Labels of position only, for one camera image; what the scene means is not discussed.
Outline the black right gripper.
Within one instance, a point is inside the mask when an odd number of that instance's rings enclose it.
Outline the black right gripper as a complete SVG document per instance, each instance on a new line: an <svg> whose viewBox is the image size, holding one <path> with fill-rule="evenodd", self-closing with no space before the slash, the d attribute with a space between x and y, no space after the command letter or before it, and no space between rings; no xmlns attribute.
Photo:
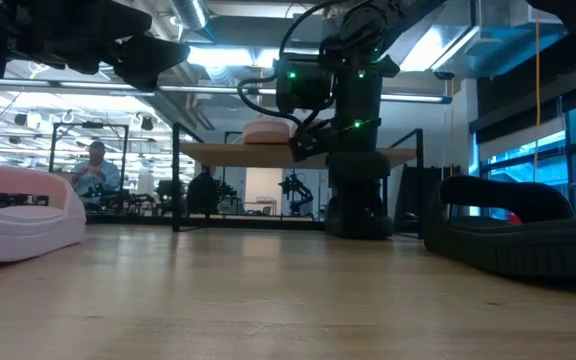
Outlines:
<svg viewBox="0 0 576 360"><path fill-rule="evenodd" d="M341 161L341 194L376 195L382 179L382 154L376 152L376 140L383 79L398 73L399 66L385 57L332 75L332 94L318 109L333 102L334 115L320 119L313 114L297 126L289 140L294 161L326 154L331 162Z"/></svg>

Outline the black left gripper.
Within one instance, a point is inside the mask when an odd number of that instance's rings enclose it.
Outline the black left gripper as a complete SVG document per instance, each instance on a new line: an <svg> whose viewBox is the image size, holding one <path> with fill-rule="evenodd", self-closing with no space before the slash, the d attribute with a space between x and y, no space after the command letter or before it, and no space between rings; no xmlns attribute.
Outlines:
<svg viewBox="0 0 576 360"><path fill-rule="evenodd" d="M119 44L113 70L138 90L156 90L159 75L191 49L140 34L151 25L151 15L114 0L0 0L0 78L12 60L90 70L101 44L132 36Z"/></svg>

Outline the pink slide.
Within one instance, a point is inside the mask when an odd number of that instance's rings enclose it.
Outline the pink slide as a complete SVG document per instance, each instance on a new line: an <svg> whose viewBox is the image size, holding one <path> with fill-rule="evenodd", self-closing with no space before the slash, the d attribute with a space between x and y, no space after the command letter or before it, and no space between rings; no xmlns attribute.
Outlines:
<svg viewBox="0 0 576 360"><path fill-rule="evenodd" d="M48 198L46 206L0 208L0 263L27 260L83 240L86 212L64 178L49 172L0 166L0 194Z"/></svg>
<svg viewBox="0 0 576 360"><path fill-rule="evenodd" d="M293 135L294 126L287 120L275 117L257 117L248 122L242 131L244 144L284 145Z"/></svg>

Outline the black flat panels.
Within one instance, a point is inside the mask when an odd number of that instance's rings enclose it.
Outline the black flat panels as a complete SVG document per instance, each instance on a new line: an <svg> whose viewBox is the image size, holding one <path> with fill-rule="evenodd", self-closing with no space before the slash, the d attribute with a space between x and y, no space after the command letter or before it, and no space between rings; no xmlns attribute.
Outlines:
<svg viewBox="0 0 576 360"><path fill-rule="evenodd" d="M441 168L403 167L394 215L396 232L419 233L424 211L441 180Z"/></svg>

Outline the person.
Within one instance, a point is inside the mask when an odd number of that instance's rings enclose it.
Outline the person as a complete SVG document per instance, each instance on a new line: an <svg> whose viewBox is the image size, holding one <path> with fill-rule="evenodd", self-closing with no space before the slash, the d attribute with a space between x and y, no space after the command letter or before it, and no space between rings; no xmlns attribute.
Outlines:
<svg viewBox="0 0 576 360"><path fill-rule="evenodd" d="M189 182L186 200L189 214L217 213L218 186L210 167L203 167L200 173Z"/></svg>
<svg viewBox="0 0 576 360"><path fill-rule="evenodd" d="M72 170L74 190L84 205L98 204L99 196L90 196L90 190L101 186L104 190L115 191L120 186L121 175L118 167L105 159L106 148L103 142L93 141L88 147L89 159L75 165Z"/></svg>

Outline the silver round ceiling duct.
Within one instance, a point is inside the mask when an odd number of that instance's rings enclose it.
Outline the silver round ceiling duct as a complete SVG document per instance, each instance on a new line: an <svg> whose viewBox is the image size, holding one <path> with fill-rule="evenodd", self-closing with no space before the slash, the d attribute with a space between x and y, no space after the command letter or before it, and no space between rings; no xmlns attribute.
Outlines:
<svg viewBox="0 0 576 360"><path fill-rule="evenodd" d="M211 11L205 0L169 0L169 3L178 27L178 40L190 32L199 32L200 35L213 38L208 28Z"/></svg>

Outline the black metal cage frame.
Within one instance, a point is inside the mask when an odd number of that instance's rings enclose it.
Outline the black metal cage frame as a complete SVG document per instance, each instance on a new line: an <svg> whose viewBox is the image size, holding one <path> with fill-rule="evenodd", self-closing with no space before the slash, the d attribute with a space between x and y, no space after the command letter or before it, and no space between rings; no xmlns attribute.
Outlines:
<svg viewBox="0 0 576 360"><path fill-rule="evenodd" d="M124 194L126 162L128 160L129 128L127 125L104 123L101 120L67 123L64 120L53 125L49 148L48 171L64 175L73 186L75 165L89 159L88 147L93 141L101 141L106 148L105 159L116 165L120 171L120 186L115 191L104 190L101 186L90 190L90 196L121 198Z"/></svg>

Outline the wooden shelf with black frame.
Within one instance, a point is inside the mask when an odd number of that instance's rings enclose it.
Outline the wooden shelf with black frame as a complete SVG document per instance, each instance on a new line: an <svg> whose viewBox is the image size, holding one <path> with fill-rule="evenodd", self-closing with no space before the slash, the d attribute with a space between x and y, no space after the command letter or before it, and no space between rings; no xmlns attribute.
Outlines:
<svg viewBox="0 0 576 360"><path fill-rule="evenodd" d="M284 145L184 143L178 145L173 151L173 164L175 166L179 164L178 155L184 152L203 167L326 168L328 170L326 165L328 155L326 154L315 155L301 162L294 161L289 148L289 140ZM376 152L386 156L390 171L411 160L415 160L417 166L423 168L423 131L415 129L387 148L376 148ZM381 198L386 193L387 191L380 187ZM387 210L386 201L383 198L382 200ZM390 220L393 234L394 221L392 218Z"/></svg>

